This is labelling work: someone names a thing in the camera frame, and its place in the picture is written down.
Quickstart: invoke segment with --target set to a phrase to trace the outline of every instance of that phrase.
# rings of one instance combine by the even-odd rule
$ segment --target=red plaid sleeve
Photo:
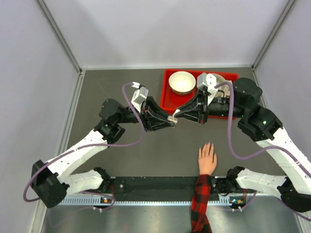
[[[200,175],[192,197],[191,233],[211,233],[212,230],[206,216],[207,202],[211,189],[211,177]]]

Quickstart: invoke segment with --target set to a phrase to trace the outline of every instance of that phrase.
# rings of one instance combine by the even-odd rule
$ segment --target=white wall
[[[288,0],[45,0],[83,68],[251,65]]]
[[[311,159],[311,1],[299,0],[258,67],[268,106]]]
[[[55,156],[77,73],[34,0],[1,1],[0,22],[0,231],[23,233],[23,189]]]

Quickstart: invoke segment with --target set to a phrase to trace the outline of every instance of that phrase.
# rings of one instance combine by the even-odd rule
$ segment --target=bowl
[[[195,88],[195,77],[185,71],[178,71],[169,78],[169,85],[173,92],[179,95],[186,95]]]
[[[220,84],[220,83],[223,83],[225,81],[228,81],[223,76],[221,76],[220,74],[212,73],[212,75],[214,75],[216,77],[216,84],[217,85]],[[217,92],[216,95],[215,95],[215,98],[229,97],[230,96],[230,89],[229,89],[229,87],[227,85],[223,85],[223,86],[218,87],[218,90],[222,90],[223,93],[222,92]]]

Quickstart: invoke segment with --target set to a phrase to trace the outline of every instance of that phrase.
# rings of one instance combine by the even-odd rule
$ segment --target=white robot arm
[[[233,99],[214,100],[217,93],[217,86],[214,87],[215,79],[213,75],[199,76],[197,95],[180,106],[173,116],[164,112],[152,97],[148,97],[148,90],[138,83],[133,83],[138,90],[134,93],[131,103],[147,132],[174,127],[178,118],[204,124],[209,115],[231,114],[230,117],[241,117],[238,127],[259,146],[284,148],[294,155],[294,158],[284,150],[268,150],[286,175],[271,176],[235,167],[228,172],[225,192],[234,192],[235,189],[241,188],[253,189],[281,199],[295,211],[311,210],[311,178],[308,172],[311,171],[311,163],[291,141],[278,118],[270,110],[258,105],[262,90],[249,79],[240,78],[235,81],[234,91],[230,91],[230,94],[234,92],[234,107],[230,112],[229,104],[233,104]],[[124,129],[118,123],[137,123],[138,119],[131,109],[124,108],[113,99],[103,103],[100,116],[101,122],[85,138],[68,149],[73,151],[72,153],[50,164],[32,182],[31,187],[48,208],[56,206],[66,195],[90,189],[102,192],[108,190],[110,176],[101,168],[82,174],[71,174],[93,155],[107,149],[106,144],[113,144],[122,136]],[[46,163],[35,163],[32,175]]]

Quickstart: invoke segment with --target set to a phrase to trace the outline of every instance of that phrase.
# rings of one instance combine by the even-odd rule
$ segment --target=purple cable
[[[137,118],[140,126],[141,126],[141,136],[140,136],[140,139],[136,142],[133,142],[133,143],[129,143],[129,144],[105,144],[105,143],[98,143],[98,144],[88,144],[88,145],[84,145],[84,146],[81,146],[81,147],[78,147],[78,150],[80,149],[83,149],[83,148],[86,148],[86,147],[95,147],[95,146],[108,146],[108,147],[129,147],[129,146],[133,146],[133,145],[136,145],[138,144],[139,142],[142,141],[144,135],[145,135],[145,129],[144,129],[144,126],[142,124],[142,121],[139,117],[139,115],[137,114],[136,112],[136,109],[134,108],[134,106],[132,105],[132,103],[130,102],[130,100],[128,99],[127,95],[126,95],[126,92],[125,92],[125,87],[127,86],[131,86],[133,83],[126,83],[123,85],[122,87],[122,93],[124,95],[124,98],[127,102],[127,104],[129,105],[129,107],[131,108],[132,112],[134,113],[135,117]],[[28,181],[28,183],[26,184],[26,187],[24,189],[24,193],[23,193],[23,198],[24,198],[24,201],[25,202],[32,202],[32,201],[36,201],[36,200],[39,200],[39,198],[35,198],[35,199],[27,199],[27,191],[31,185],[31,183],[34,181],[34,179],[38,176],[38,174],[40,174],[41,171],[43,171],[45,168],[47,168],[49,165],[51,165],[52,163],[55,163],[57,160],[61,159],[61,158],[64,158],[66,155],[69,155],[71,153],[73,153],[74,150],[70,150],[70,151],[67,151],[66,153],[63,153],[62,155],[56,157],[55,159],[53,159],[52,161],[50,161],[49,163],[46,163],[42,168],[40,168],[31,178],[30,180]]]
[[[109,196],[109,195],[106,195],[106,194],[103,194],[103,193],[91,193],[91,192],[82,192],[82,193],[85,193],[85,194],[92,194],[92,195],[99,195],[99,196],[102,196],[102,197],[105,197],[105,198],[109,198],[109,199],[112,199],[112,202],[111,204],[104,208],[103,210],[106,211],[106,210],[109,210],[115,203],[116,203],[116,199],[113,197],[113,196]],[[49,218],[49,224],[52,228],[57,228],[59,227],[60,225],[62,225],[66,220],[68,220],[69,218],[73,217],[74,215],[76,215],[78,212],[82,211],[82,210],[86,210],[86,209],[93,209],[93,207],[90,207],[90,206],[87,206],[87,207],[82,207],[76,211],[74,211],[69,217],[63,219],[62,221],[60,221],[59,223],[57,223],[56,225],[52,225],[51,223],[51,215],[48,216]]]
[[[231,151],[231,153],[233,154],[233,156],[237,159],[241,159],[241,160],[247,160],[247,159],[251,159],[256,157],[257,155],[265,152],[266,150],[271,150],[271,149],[279,149],[285,153],[287,153],[295,162],[297,162],[298,160],[295,158],[295,156],[290,153],[288,150],[284,149],[283,147],[278,147],[278,146],[269,146],[269,147],[265,147],[260,149],[259,151],[248,155],[248,156],[238,156],[232,147],[232,142],[231,142],[231,128],[232,128],[232,117],[233,117],[233,107],[234,107],[234,93],[233,93],[233,85],[230,82],[223,82],[220,83],[218,85],[215,86],[215,88],[218,88],[220,86],[223,85],[228,85],[230,88],[230,102],[229,102],[229,114],[228,114],[228,127],[227,127],[227,140],[228,140],[228,145],[229,145],[229,149]],[[299,165],[299,167],[311,178],[311,173],[307,171],[307,169],[305,169],[304,166],[302,166],[301,164]]]
[[[278,199],[287,209],[289,209],[290,211],[292,211],[293,213],[297,214],[299,217],[303,218],[306,221],[311,222],[311,218],[307,218],[306,216],[303,216],[301,213],[296,212],[295,210],[292,210],[290,207],[288,207],[287,205],[284,204],[284,202],[282,202],[282,200]]]

